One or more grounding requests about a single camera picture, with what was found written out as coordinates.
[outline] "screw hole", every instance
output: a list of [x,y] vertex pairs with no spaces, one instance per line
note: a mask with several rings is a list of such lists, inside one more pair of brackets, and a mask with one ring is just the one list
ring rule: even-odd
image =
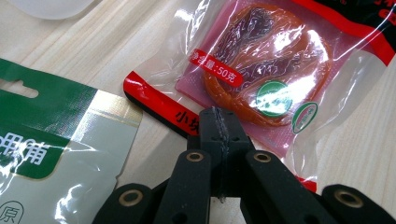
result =
[[260,162],[270,162],[271,161],[271,157],[268,156],[268,154],[265,154],[265,153],[262,153],[262,152],[256,153],[254,155],[254,159],[256,161],[260,161]]
[[204,159],[204,155],[198,152],[192,152],[187,155],[188,161],[201,161]]
[[187,223],[187,216],[184,213],[177,213],[172,217],[172,222],[174,224],[183,224]]
[[338,202],[343,203],[346,206],[353,208],[361,208],[363,207],[363,201],[360,197],[346,191],[343,189],[339,189],[334,193],[335,199]]
[[123,192],[119,198],[122,206],[131,207],[139,204],[143,199],[143,193],[137,189],[131,189]]

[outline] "wooden table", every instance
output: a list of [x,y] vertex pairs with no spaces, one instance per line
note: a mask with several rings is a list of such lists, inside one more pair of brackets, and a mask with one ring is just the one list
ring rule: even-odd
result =
[[[46,21],[0,2],[0,57],[124,96],[122,81],[163,42],[178,0],[95,1],[73,18]],[[351,116],[318,148],[318,189],[359,189],[396,217],[396,59]],[[167,178],[186,140],[148,114],[119,185],[154,187]],[[244,223],[237,200],[213,199],[212,223]]]

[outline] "white plastic container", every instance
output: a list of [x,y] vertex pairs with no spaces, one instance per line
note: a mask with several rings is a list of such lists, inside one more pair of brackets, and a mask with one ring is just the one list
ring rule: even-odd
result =
[[23,12],[48,20],[61,20],[77,15],[93,0],[8,0]]

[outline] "black linkage arm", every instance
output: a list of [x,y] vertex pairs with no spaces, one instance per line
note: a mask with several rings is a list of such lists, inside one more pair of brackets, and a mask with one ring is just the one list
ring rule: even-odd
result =
[[247,223],[396,223],[356,189],[307,190],[274,154],[256,150],[233,112],[200,113],[200,136],[188,139],[171,177],[155,189],[116,189],[94,224],[208,223],[210,197],[241,199]]

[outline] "plastic package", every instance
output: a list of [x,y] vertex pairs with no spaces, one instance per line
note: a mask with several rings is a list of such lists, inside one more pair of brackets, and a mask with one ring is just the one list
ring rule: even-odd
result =
[[116,186],[142,111],[3,59],[0,105],[0,223],[92,223]]
[[350,114],[378,78],[370,75],[395,54],[394,15],[380,2],[184,3],[161,50],[124,90],[186,135],[196,133],[203,107],[231,109],[257,145],[315,180],[318,139]]
[[93,0],[8,0],[23,12],[48,20],[61,20],[77,15]]

